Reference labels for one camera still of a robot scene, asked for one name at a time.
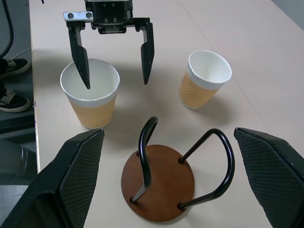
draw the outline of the table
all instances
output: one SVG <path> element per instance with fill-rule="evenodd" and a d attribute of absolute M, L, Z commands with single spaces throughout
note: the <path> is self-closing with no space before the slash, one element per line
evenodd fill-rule
<path fill-rule="evenodd" d="M 87 131 L 61 90 L 59 78 L 72 61 L 64 11 L 83 11 L 84 1 L 30 0 L 38 166 L 51 162 L 62 144 Z M 304 33 L 270 0 L 134 0 L 135 17 L 151 17 L 155 58 L 143 84 L 142 34 L 99 35 L 88 26 L 82 43 L 89 58 L 104 60 L 120 73 L 112 121 L 105 127 L 95 193 L 85 222 L 95 227 L 271 227 L 249 186 L 233 137 L 245 127 L 289 141 L 304 155 L 301 105 L 304 82 Z M 202 109 L 184 107 L 178 88 L 187 59 L 195 50 L 211 50 L 231 65 L 233 78 Z M 234 180 L 217 200 L 194 206 L 166 223 L 151 223 L 127 206 L 120 188 L 127 158 L 137 150 L 139 133 L 151 116 L 159 124 L 151 144 L 184 154 L 208 129 L 230 139 L 236 158 Z M 195 197 L 214 190 L 226 172 L 221 143 L 212 136 L 189 158 Z"/>

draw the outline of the paper cup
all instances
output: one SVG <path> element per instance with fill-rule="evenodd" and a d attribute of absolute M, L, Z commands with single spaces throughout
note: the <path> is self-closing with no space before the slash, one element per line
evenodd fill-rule
<path fill-rule="evenodd" d="M 84 127 L 105 127 L 112 119 L 119 74 L 110 64 L 89 60 L 91 89 L 83 83 L 77 68 L 69 64 L 61 73 L 61 87 Z"/>
<path fill-rule="evenodd" d="M 188 108 L 201 108 L 231 76 L 222 56 L 211 51 L 193 52 L 180 86 L 181 102 Z"/>

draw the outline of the shoe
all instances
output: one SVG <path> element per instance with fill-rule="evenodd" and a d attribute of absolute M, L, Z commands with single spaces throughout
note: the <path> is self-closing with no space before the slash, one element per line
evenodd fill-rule
<path fill-rule="evenodd" d="M 19 75 L 26 72 L 30 68 L 30 62 L 25 58 L 5 59 L 8 63 L 8 68 L 4 73 L 0 74 L 0 79 L 10 75 Z"/>
<path fill-rule="evenodd" d="M 25 97 L 15 94 L 13 91 L 7 90 L 5 95 L 0 98 L 0 110 L 9 113 L 20 113 L 30 107 L 30 101 Z"/>

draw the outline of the screw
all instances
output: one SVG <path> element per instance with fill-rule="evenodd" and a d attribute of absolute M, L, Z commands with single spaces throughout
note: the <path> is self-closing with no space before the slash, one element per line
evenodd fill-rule
<path fill-rule="evenodd" d="M 73 19 L 73 18 L 74 18 L 74 14 L 73 14 L 73 13 L 69 13 L 69 14 L 67 15 L 67 17 L 70 18 L 70 19 Z"/>
<path fill-rule="evenodd" d="M 86 18 L 91 18 L 92 17 L 92 14 L 91 13 L 87 13 L 86 14 Z"/>

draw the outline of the stool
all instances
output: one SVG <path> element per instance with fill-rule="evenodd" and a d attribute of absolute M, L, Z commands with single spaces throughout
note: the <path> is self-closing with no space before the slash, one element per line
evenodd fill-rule
<path fill-rule="evenodd" d="M 229 140 L 218 129 L 207 131 L 184 156 L 167 146 L 147 146 L 157 122 L 157 117 L 152 117 L 143 127 L 138 151 L 124 165 L 121 187 L 126 203 L 137 215 L 164 222 L 177 218 L 190 206 L 223 195 L 232 182 L 235 160 Z M 212 134 L 217 135 L 225 147 L 228 159 L 226 176 L 213 192 L 193 199 L 194 176 L 186 159 Z"/>

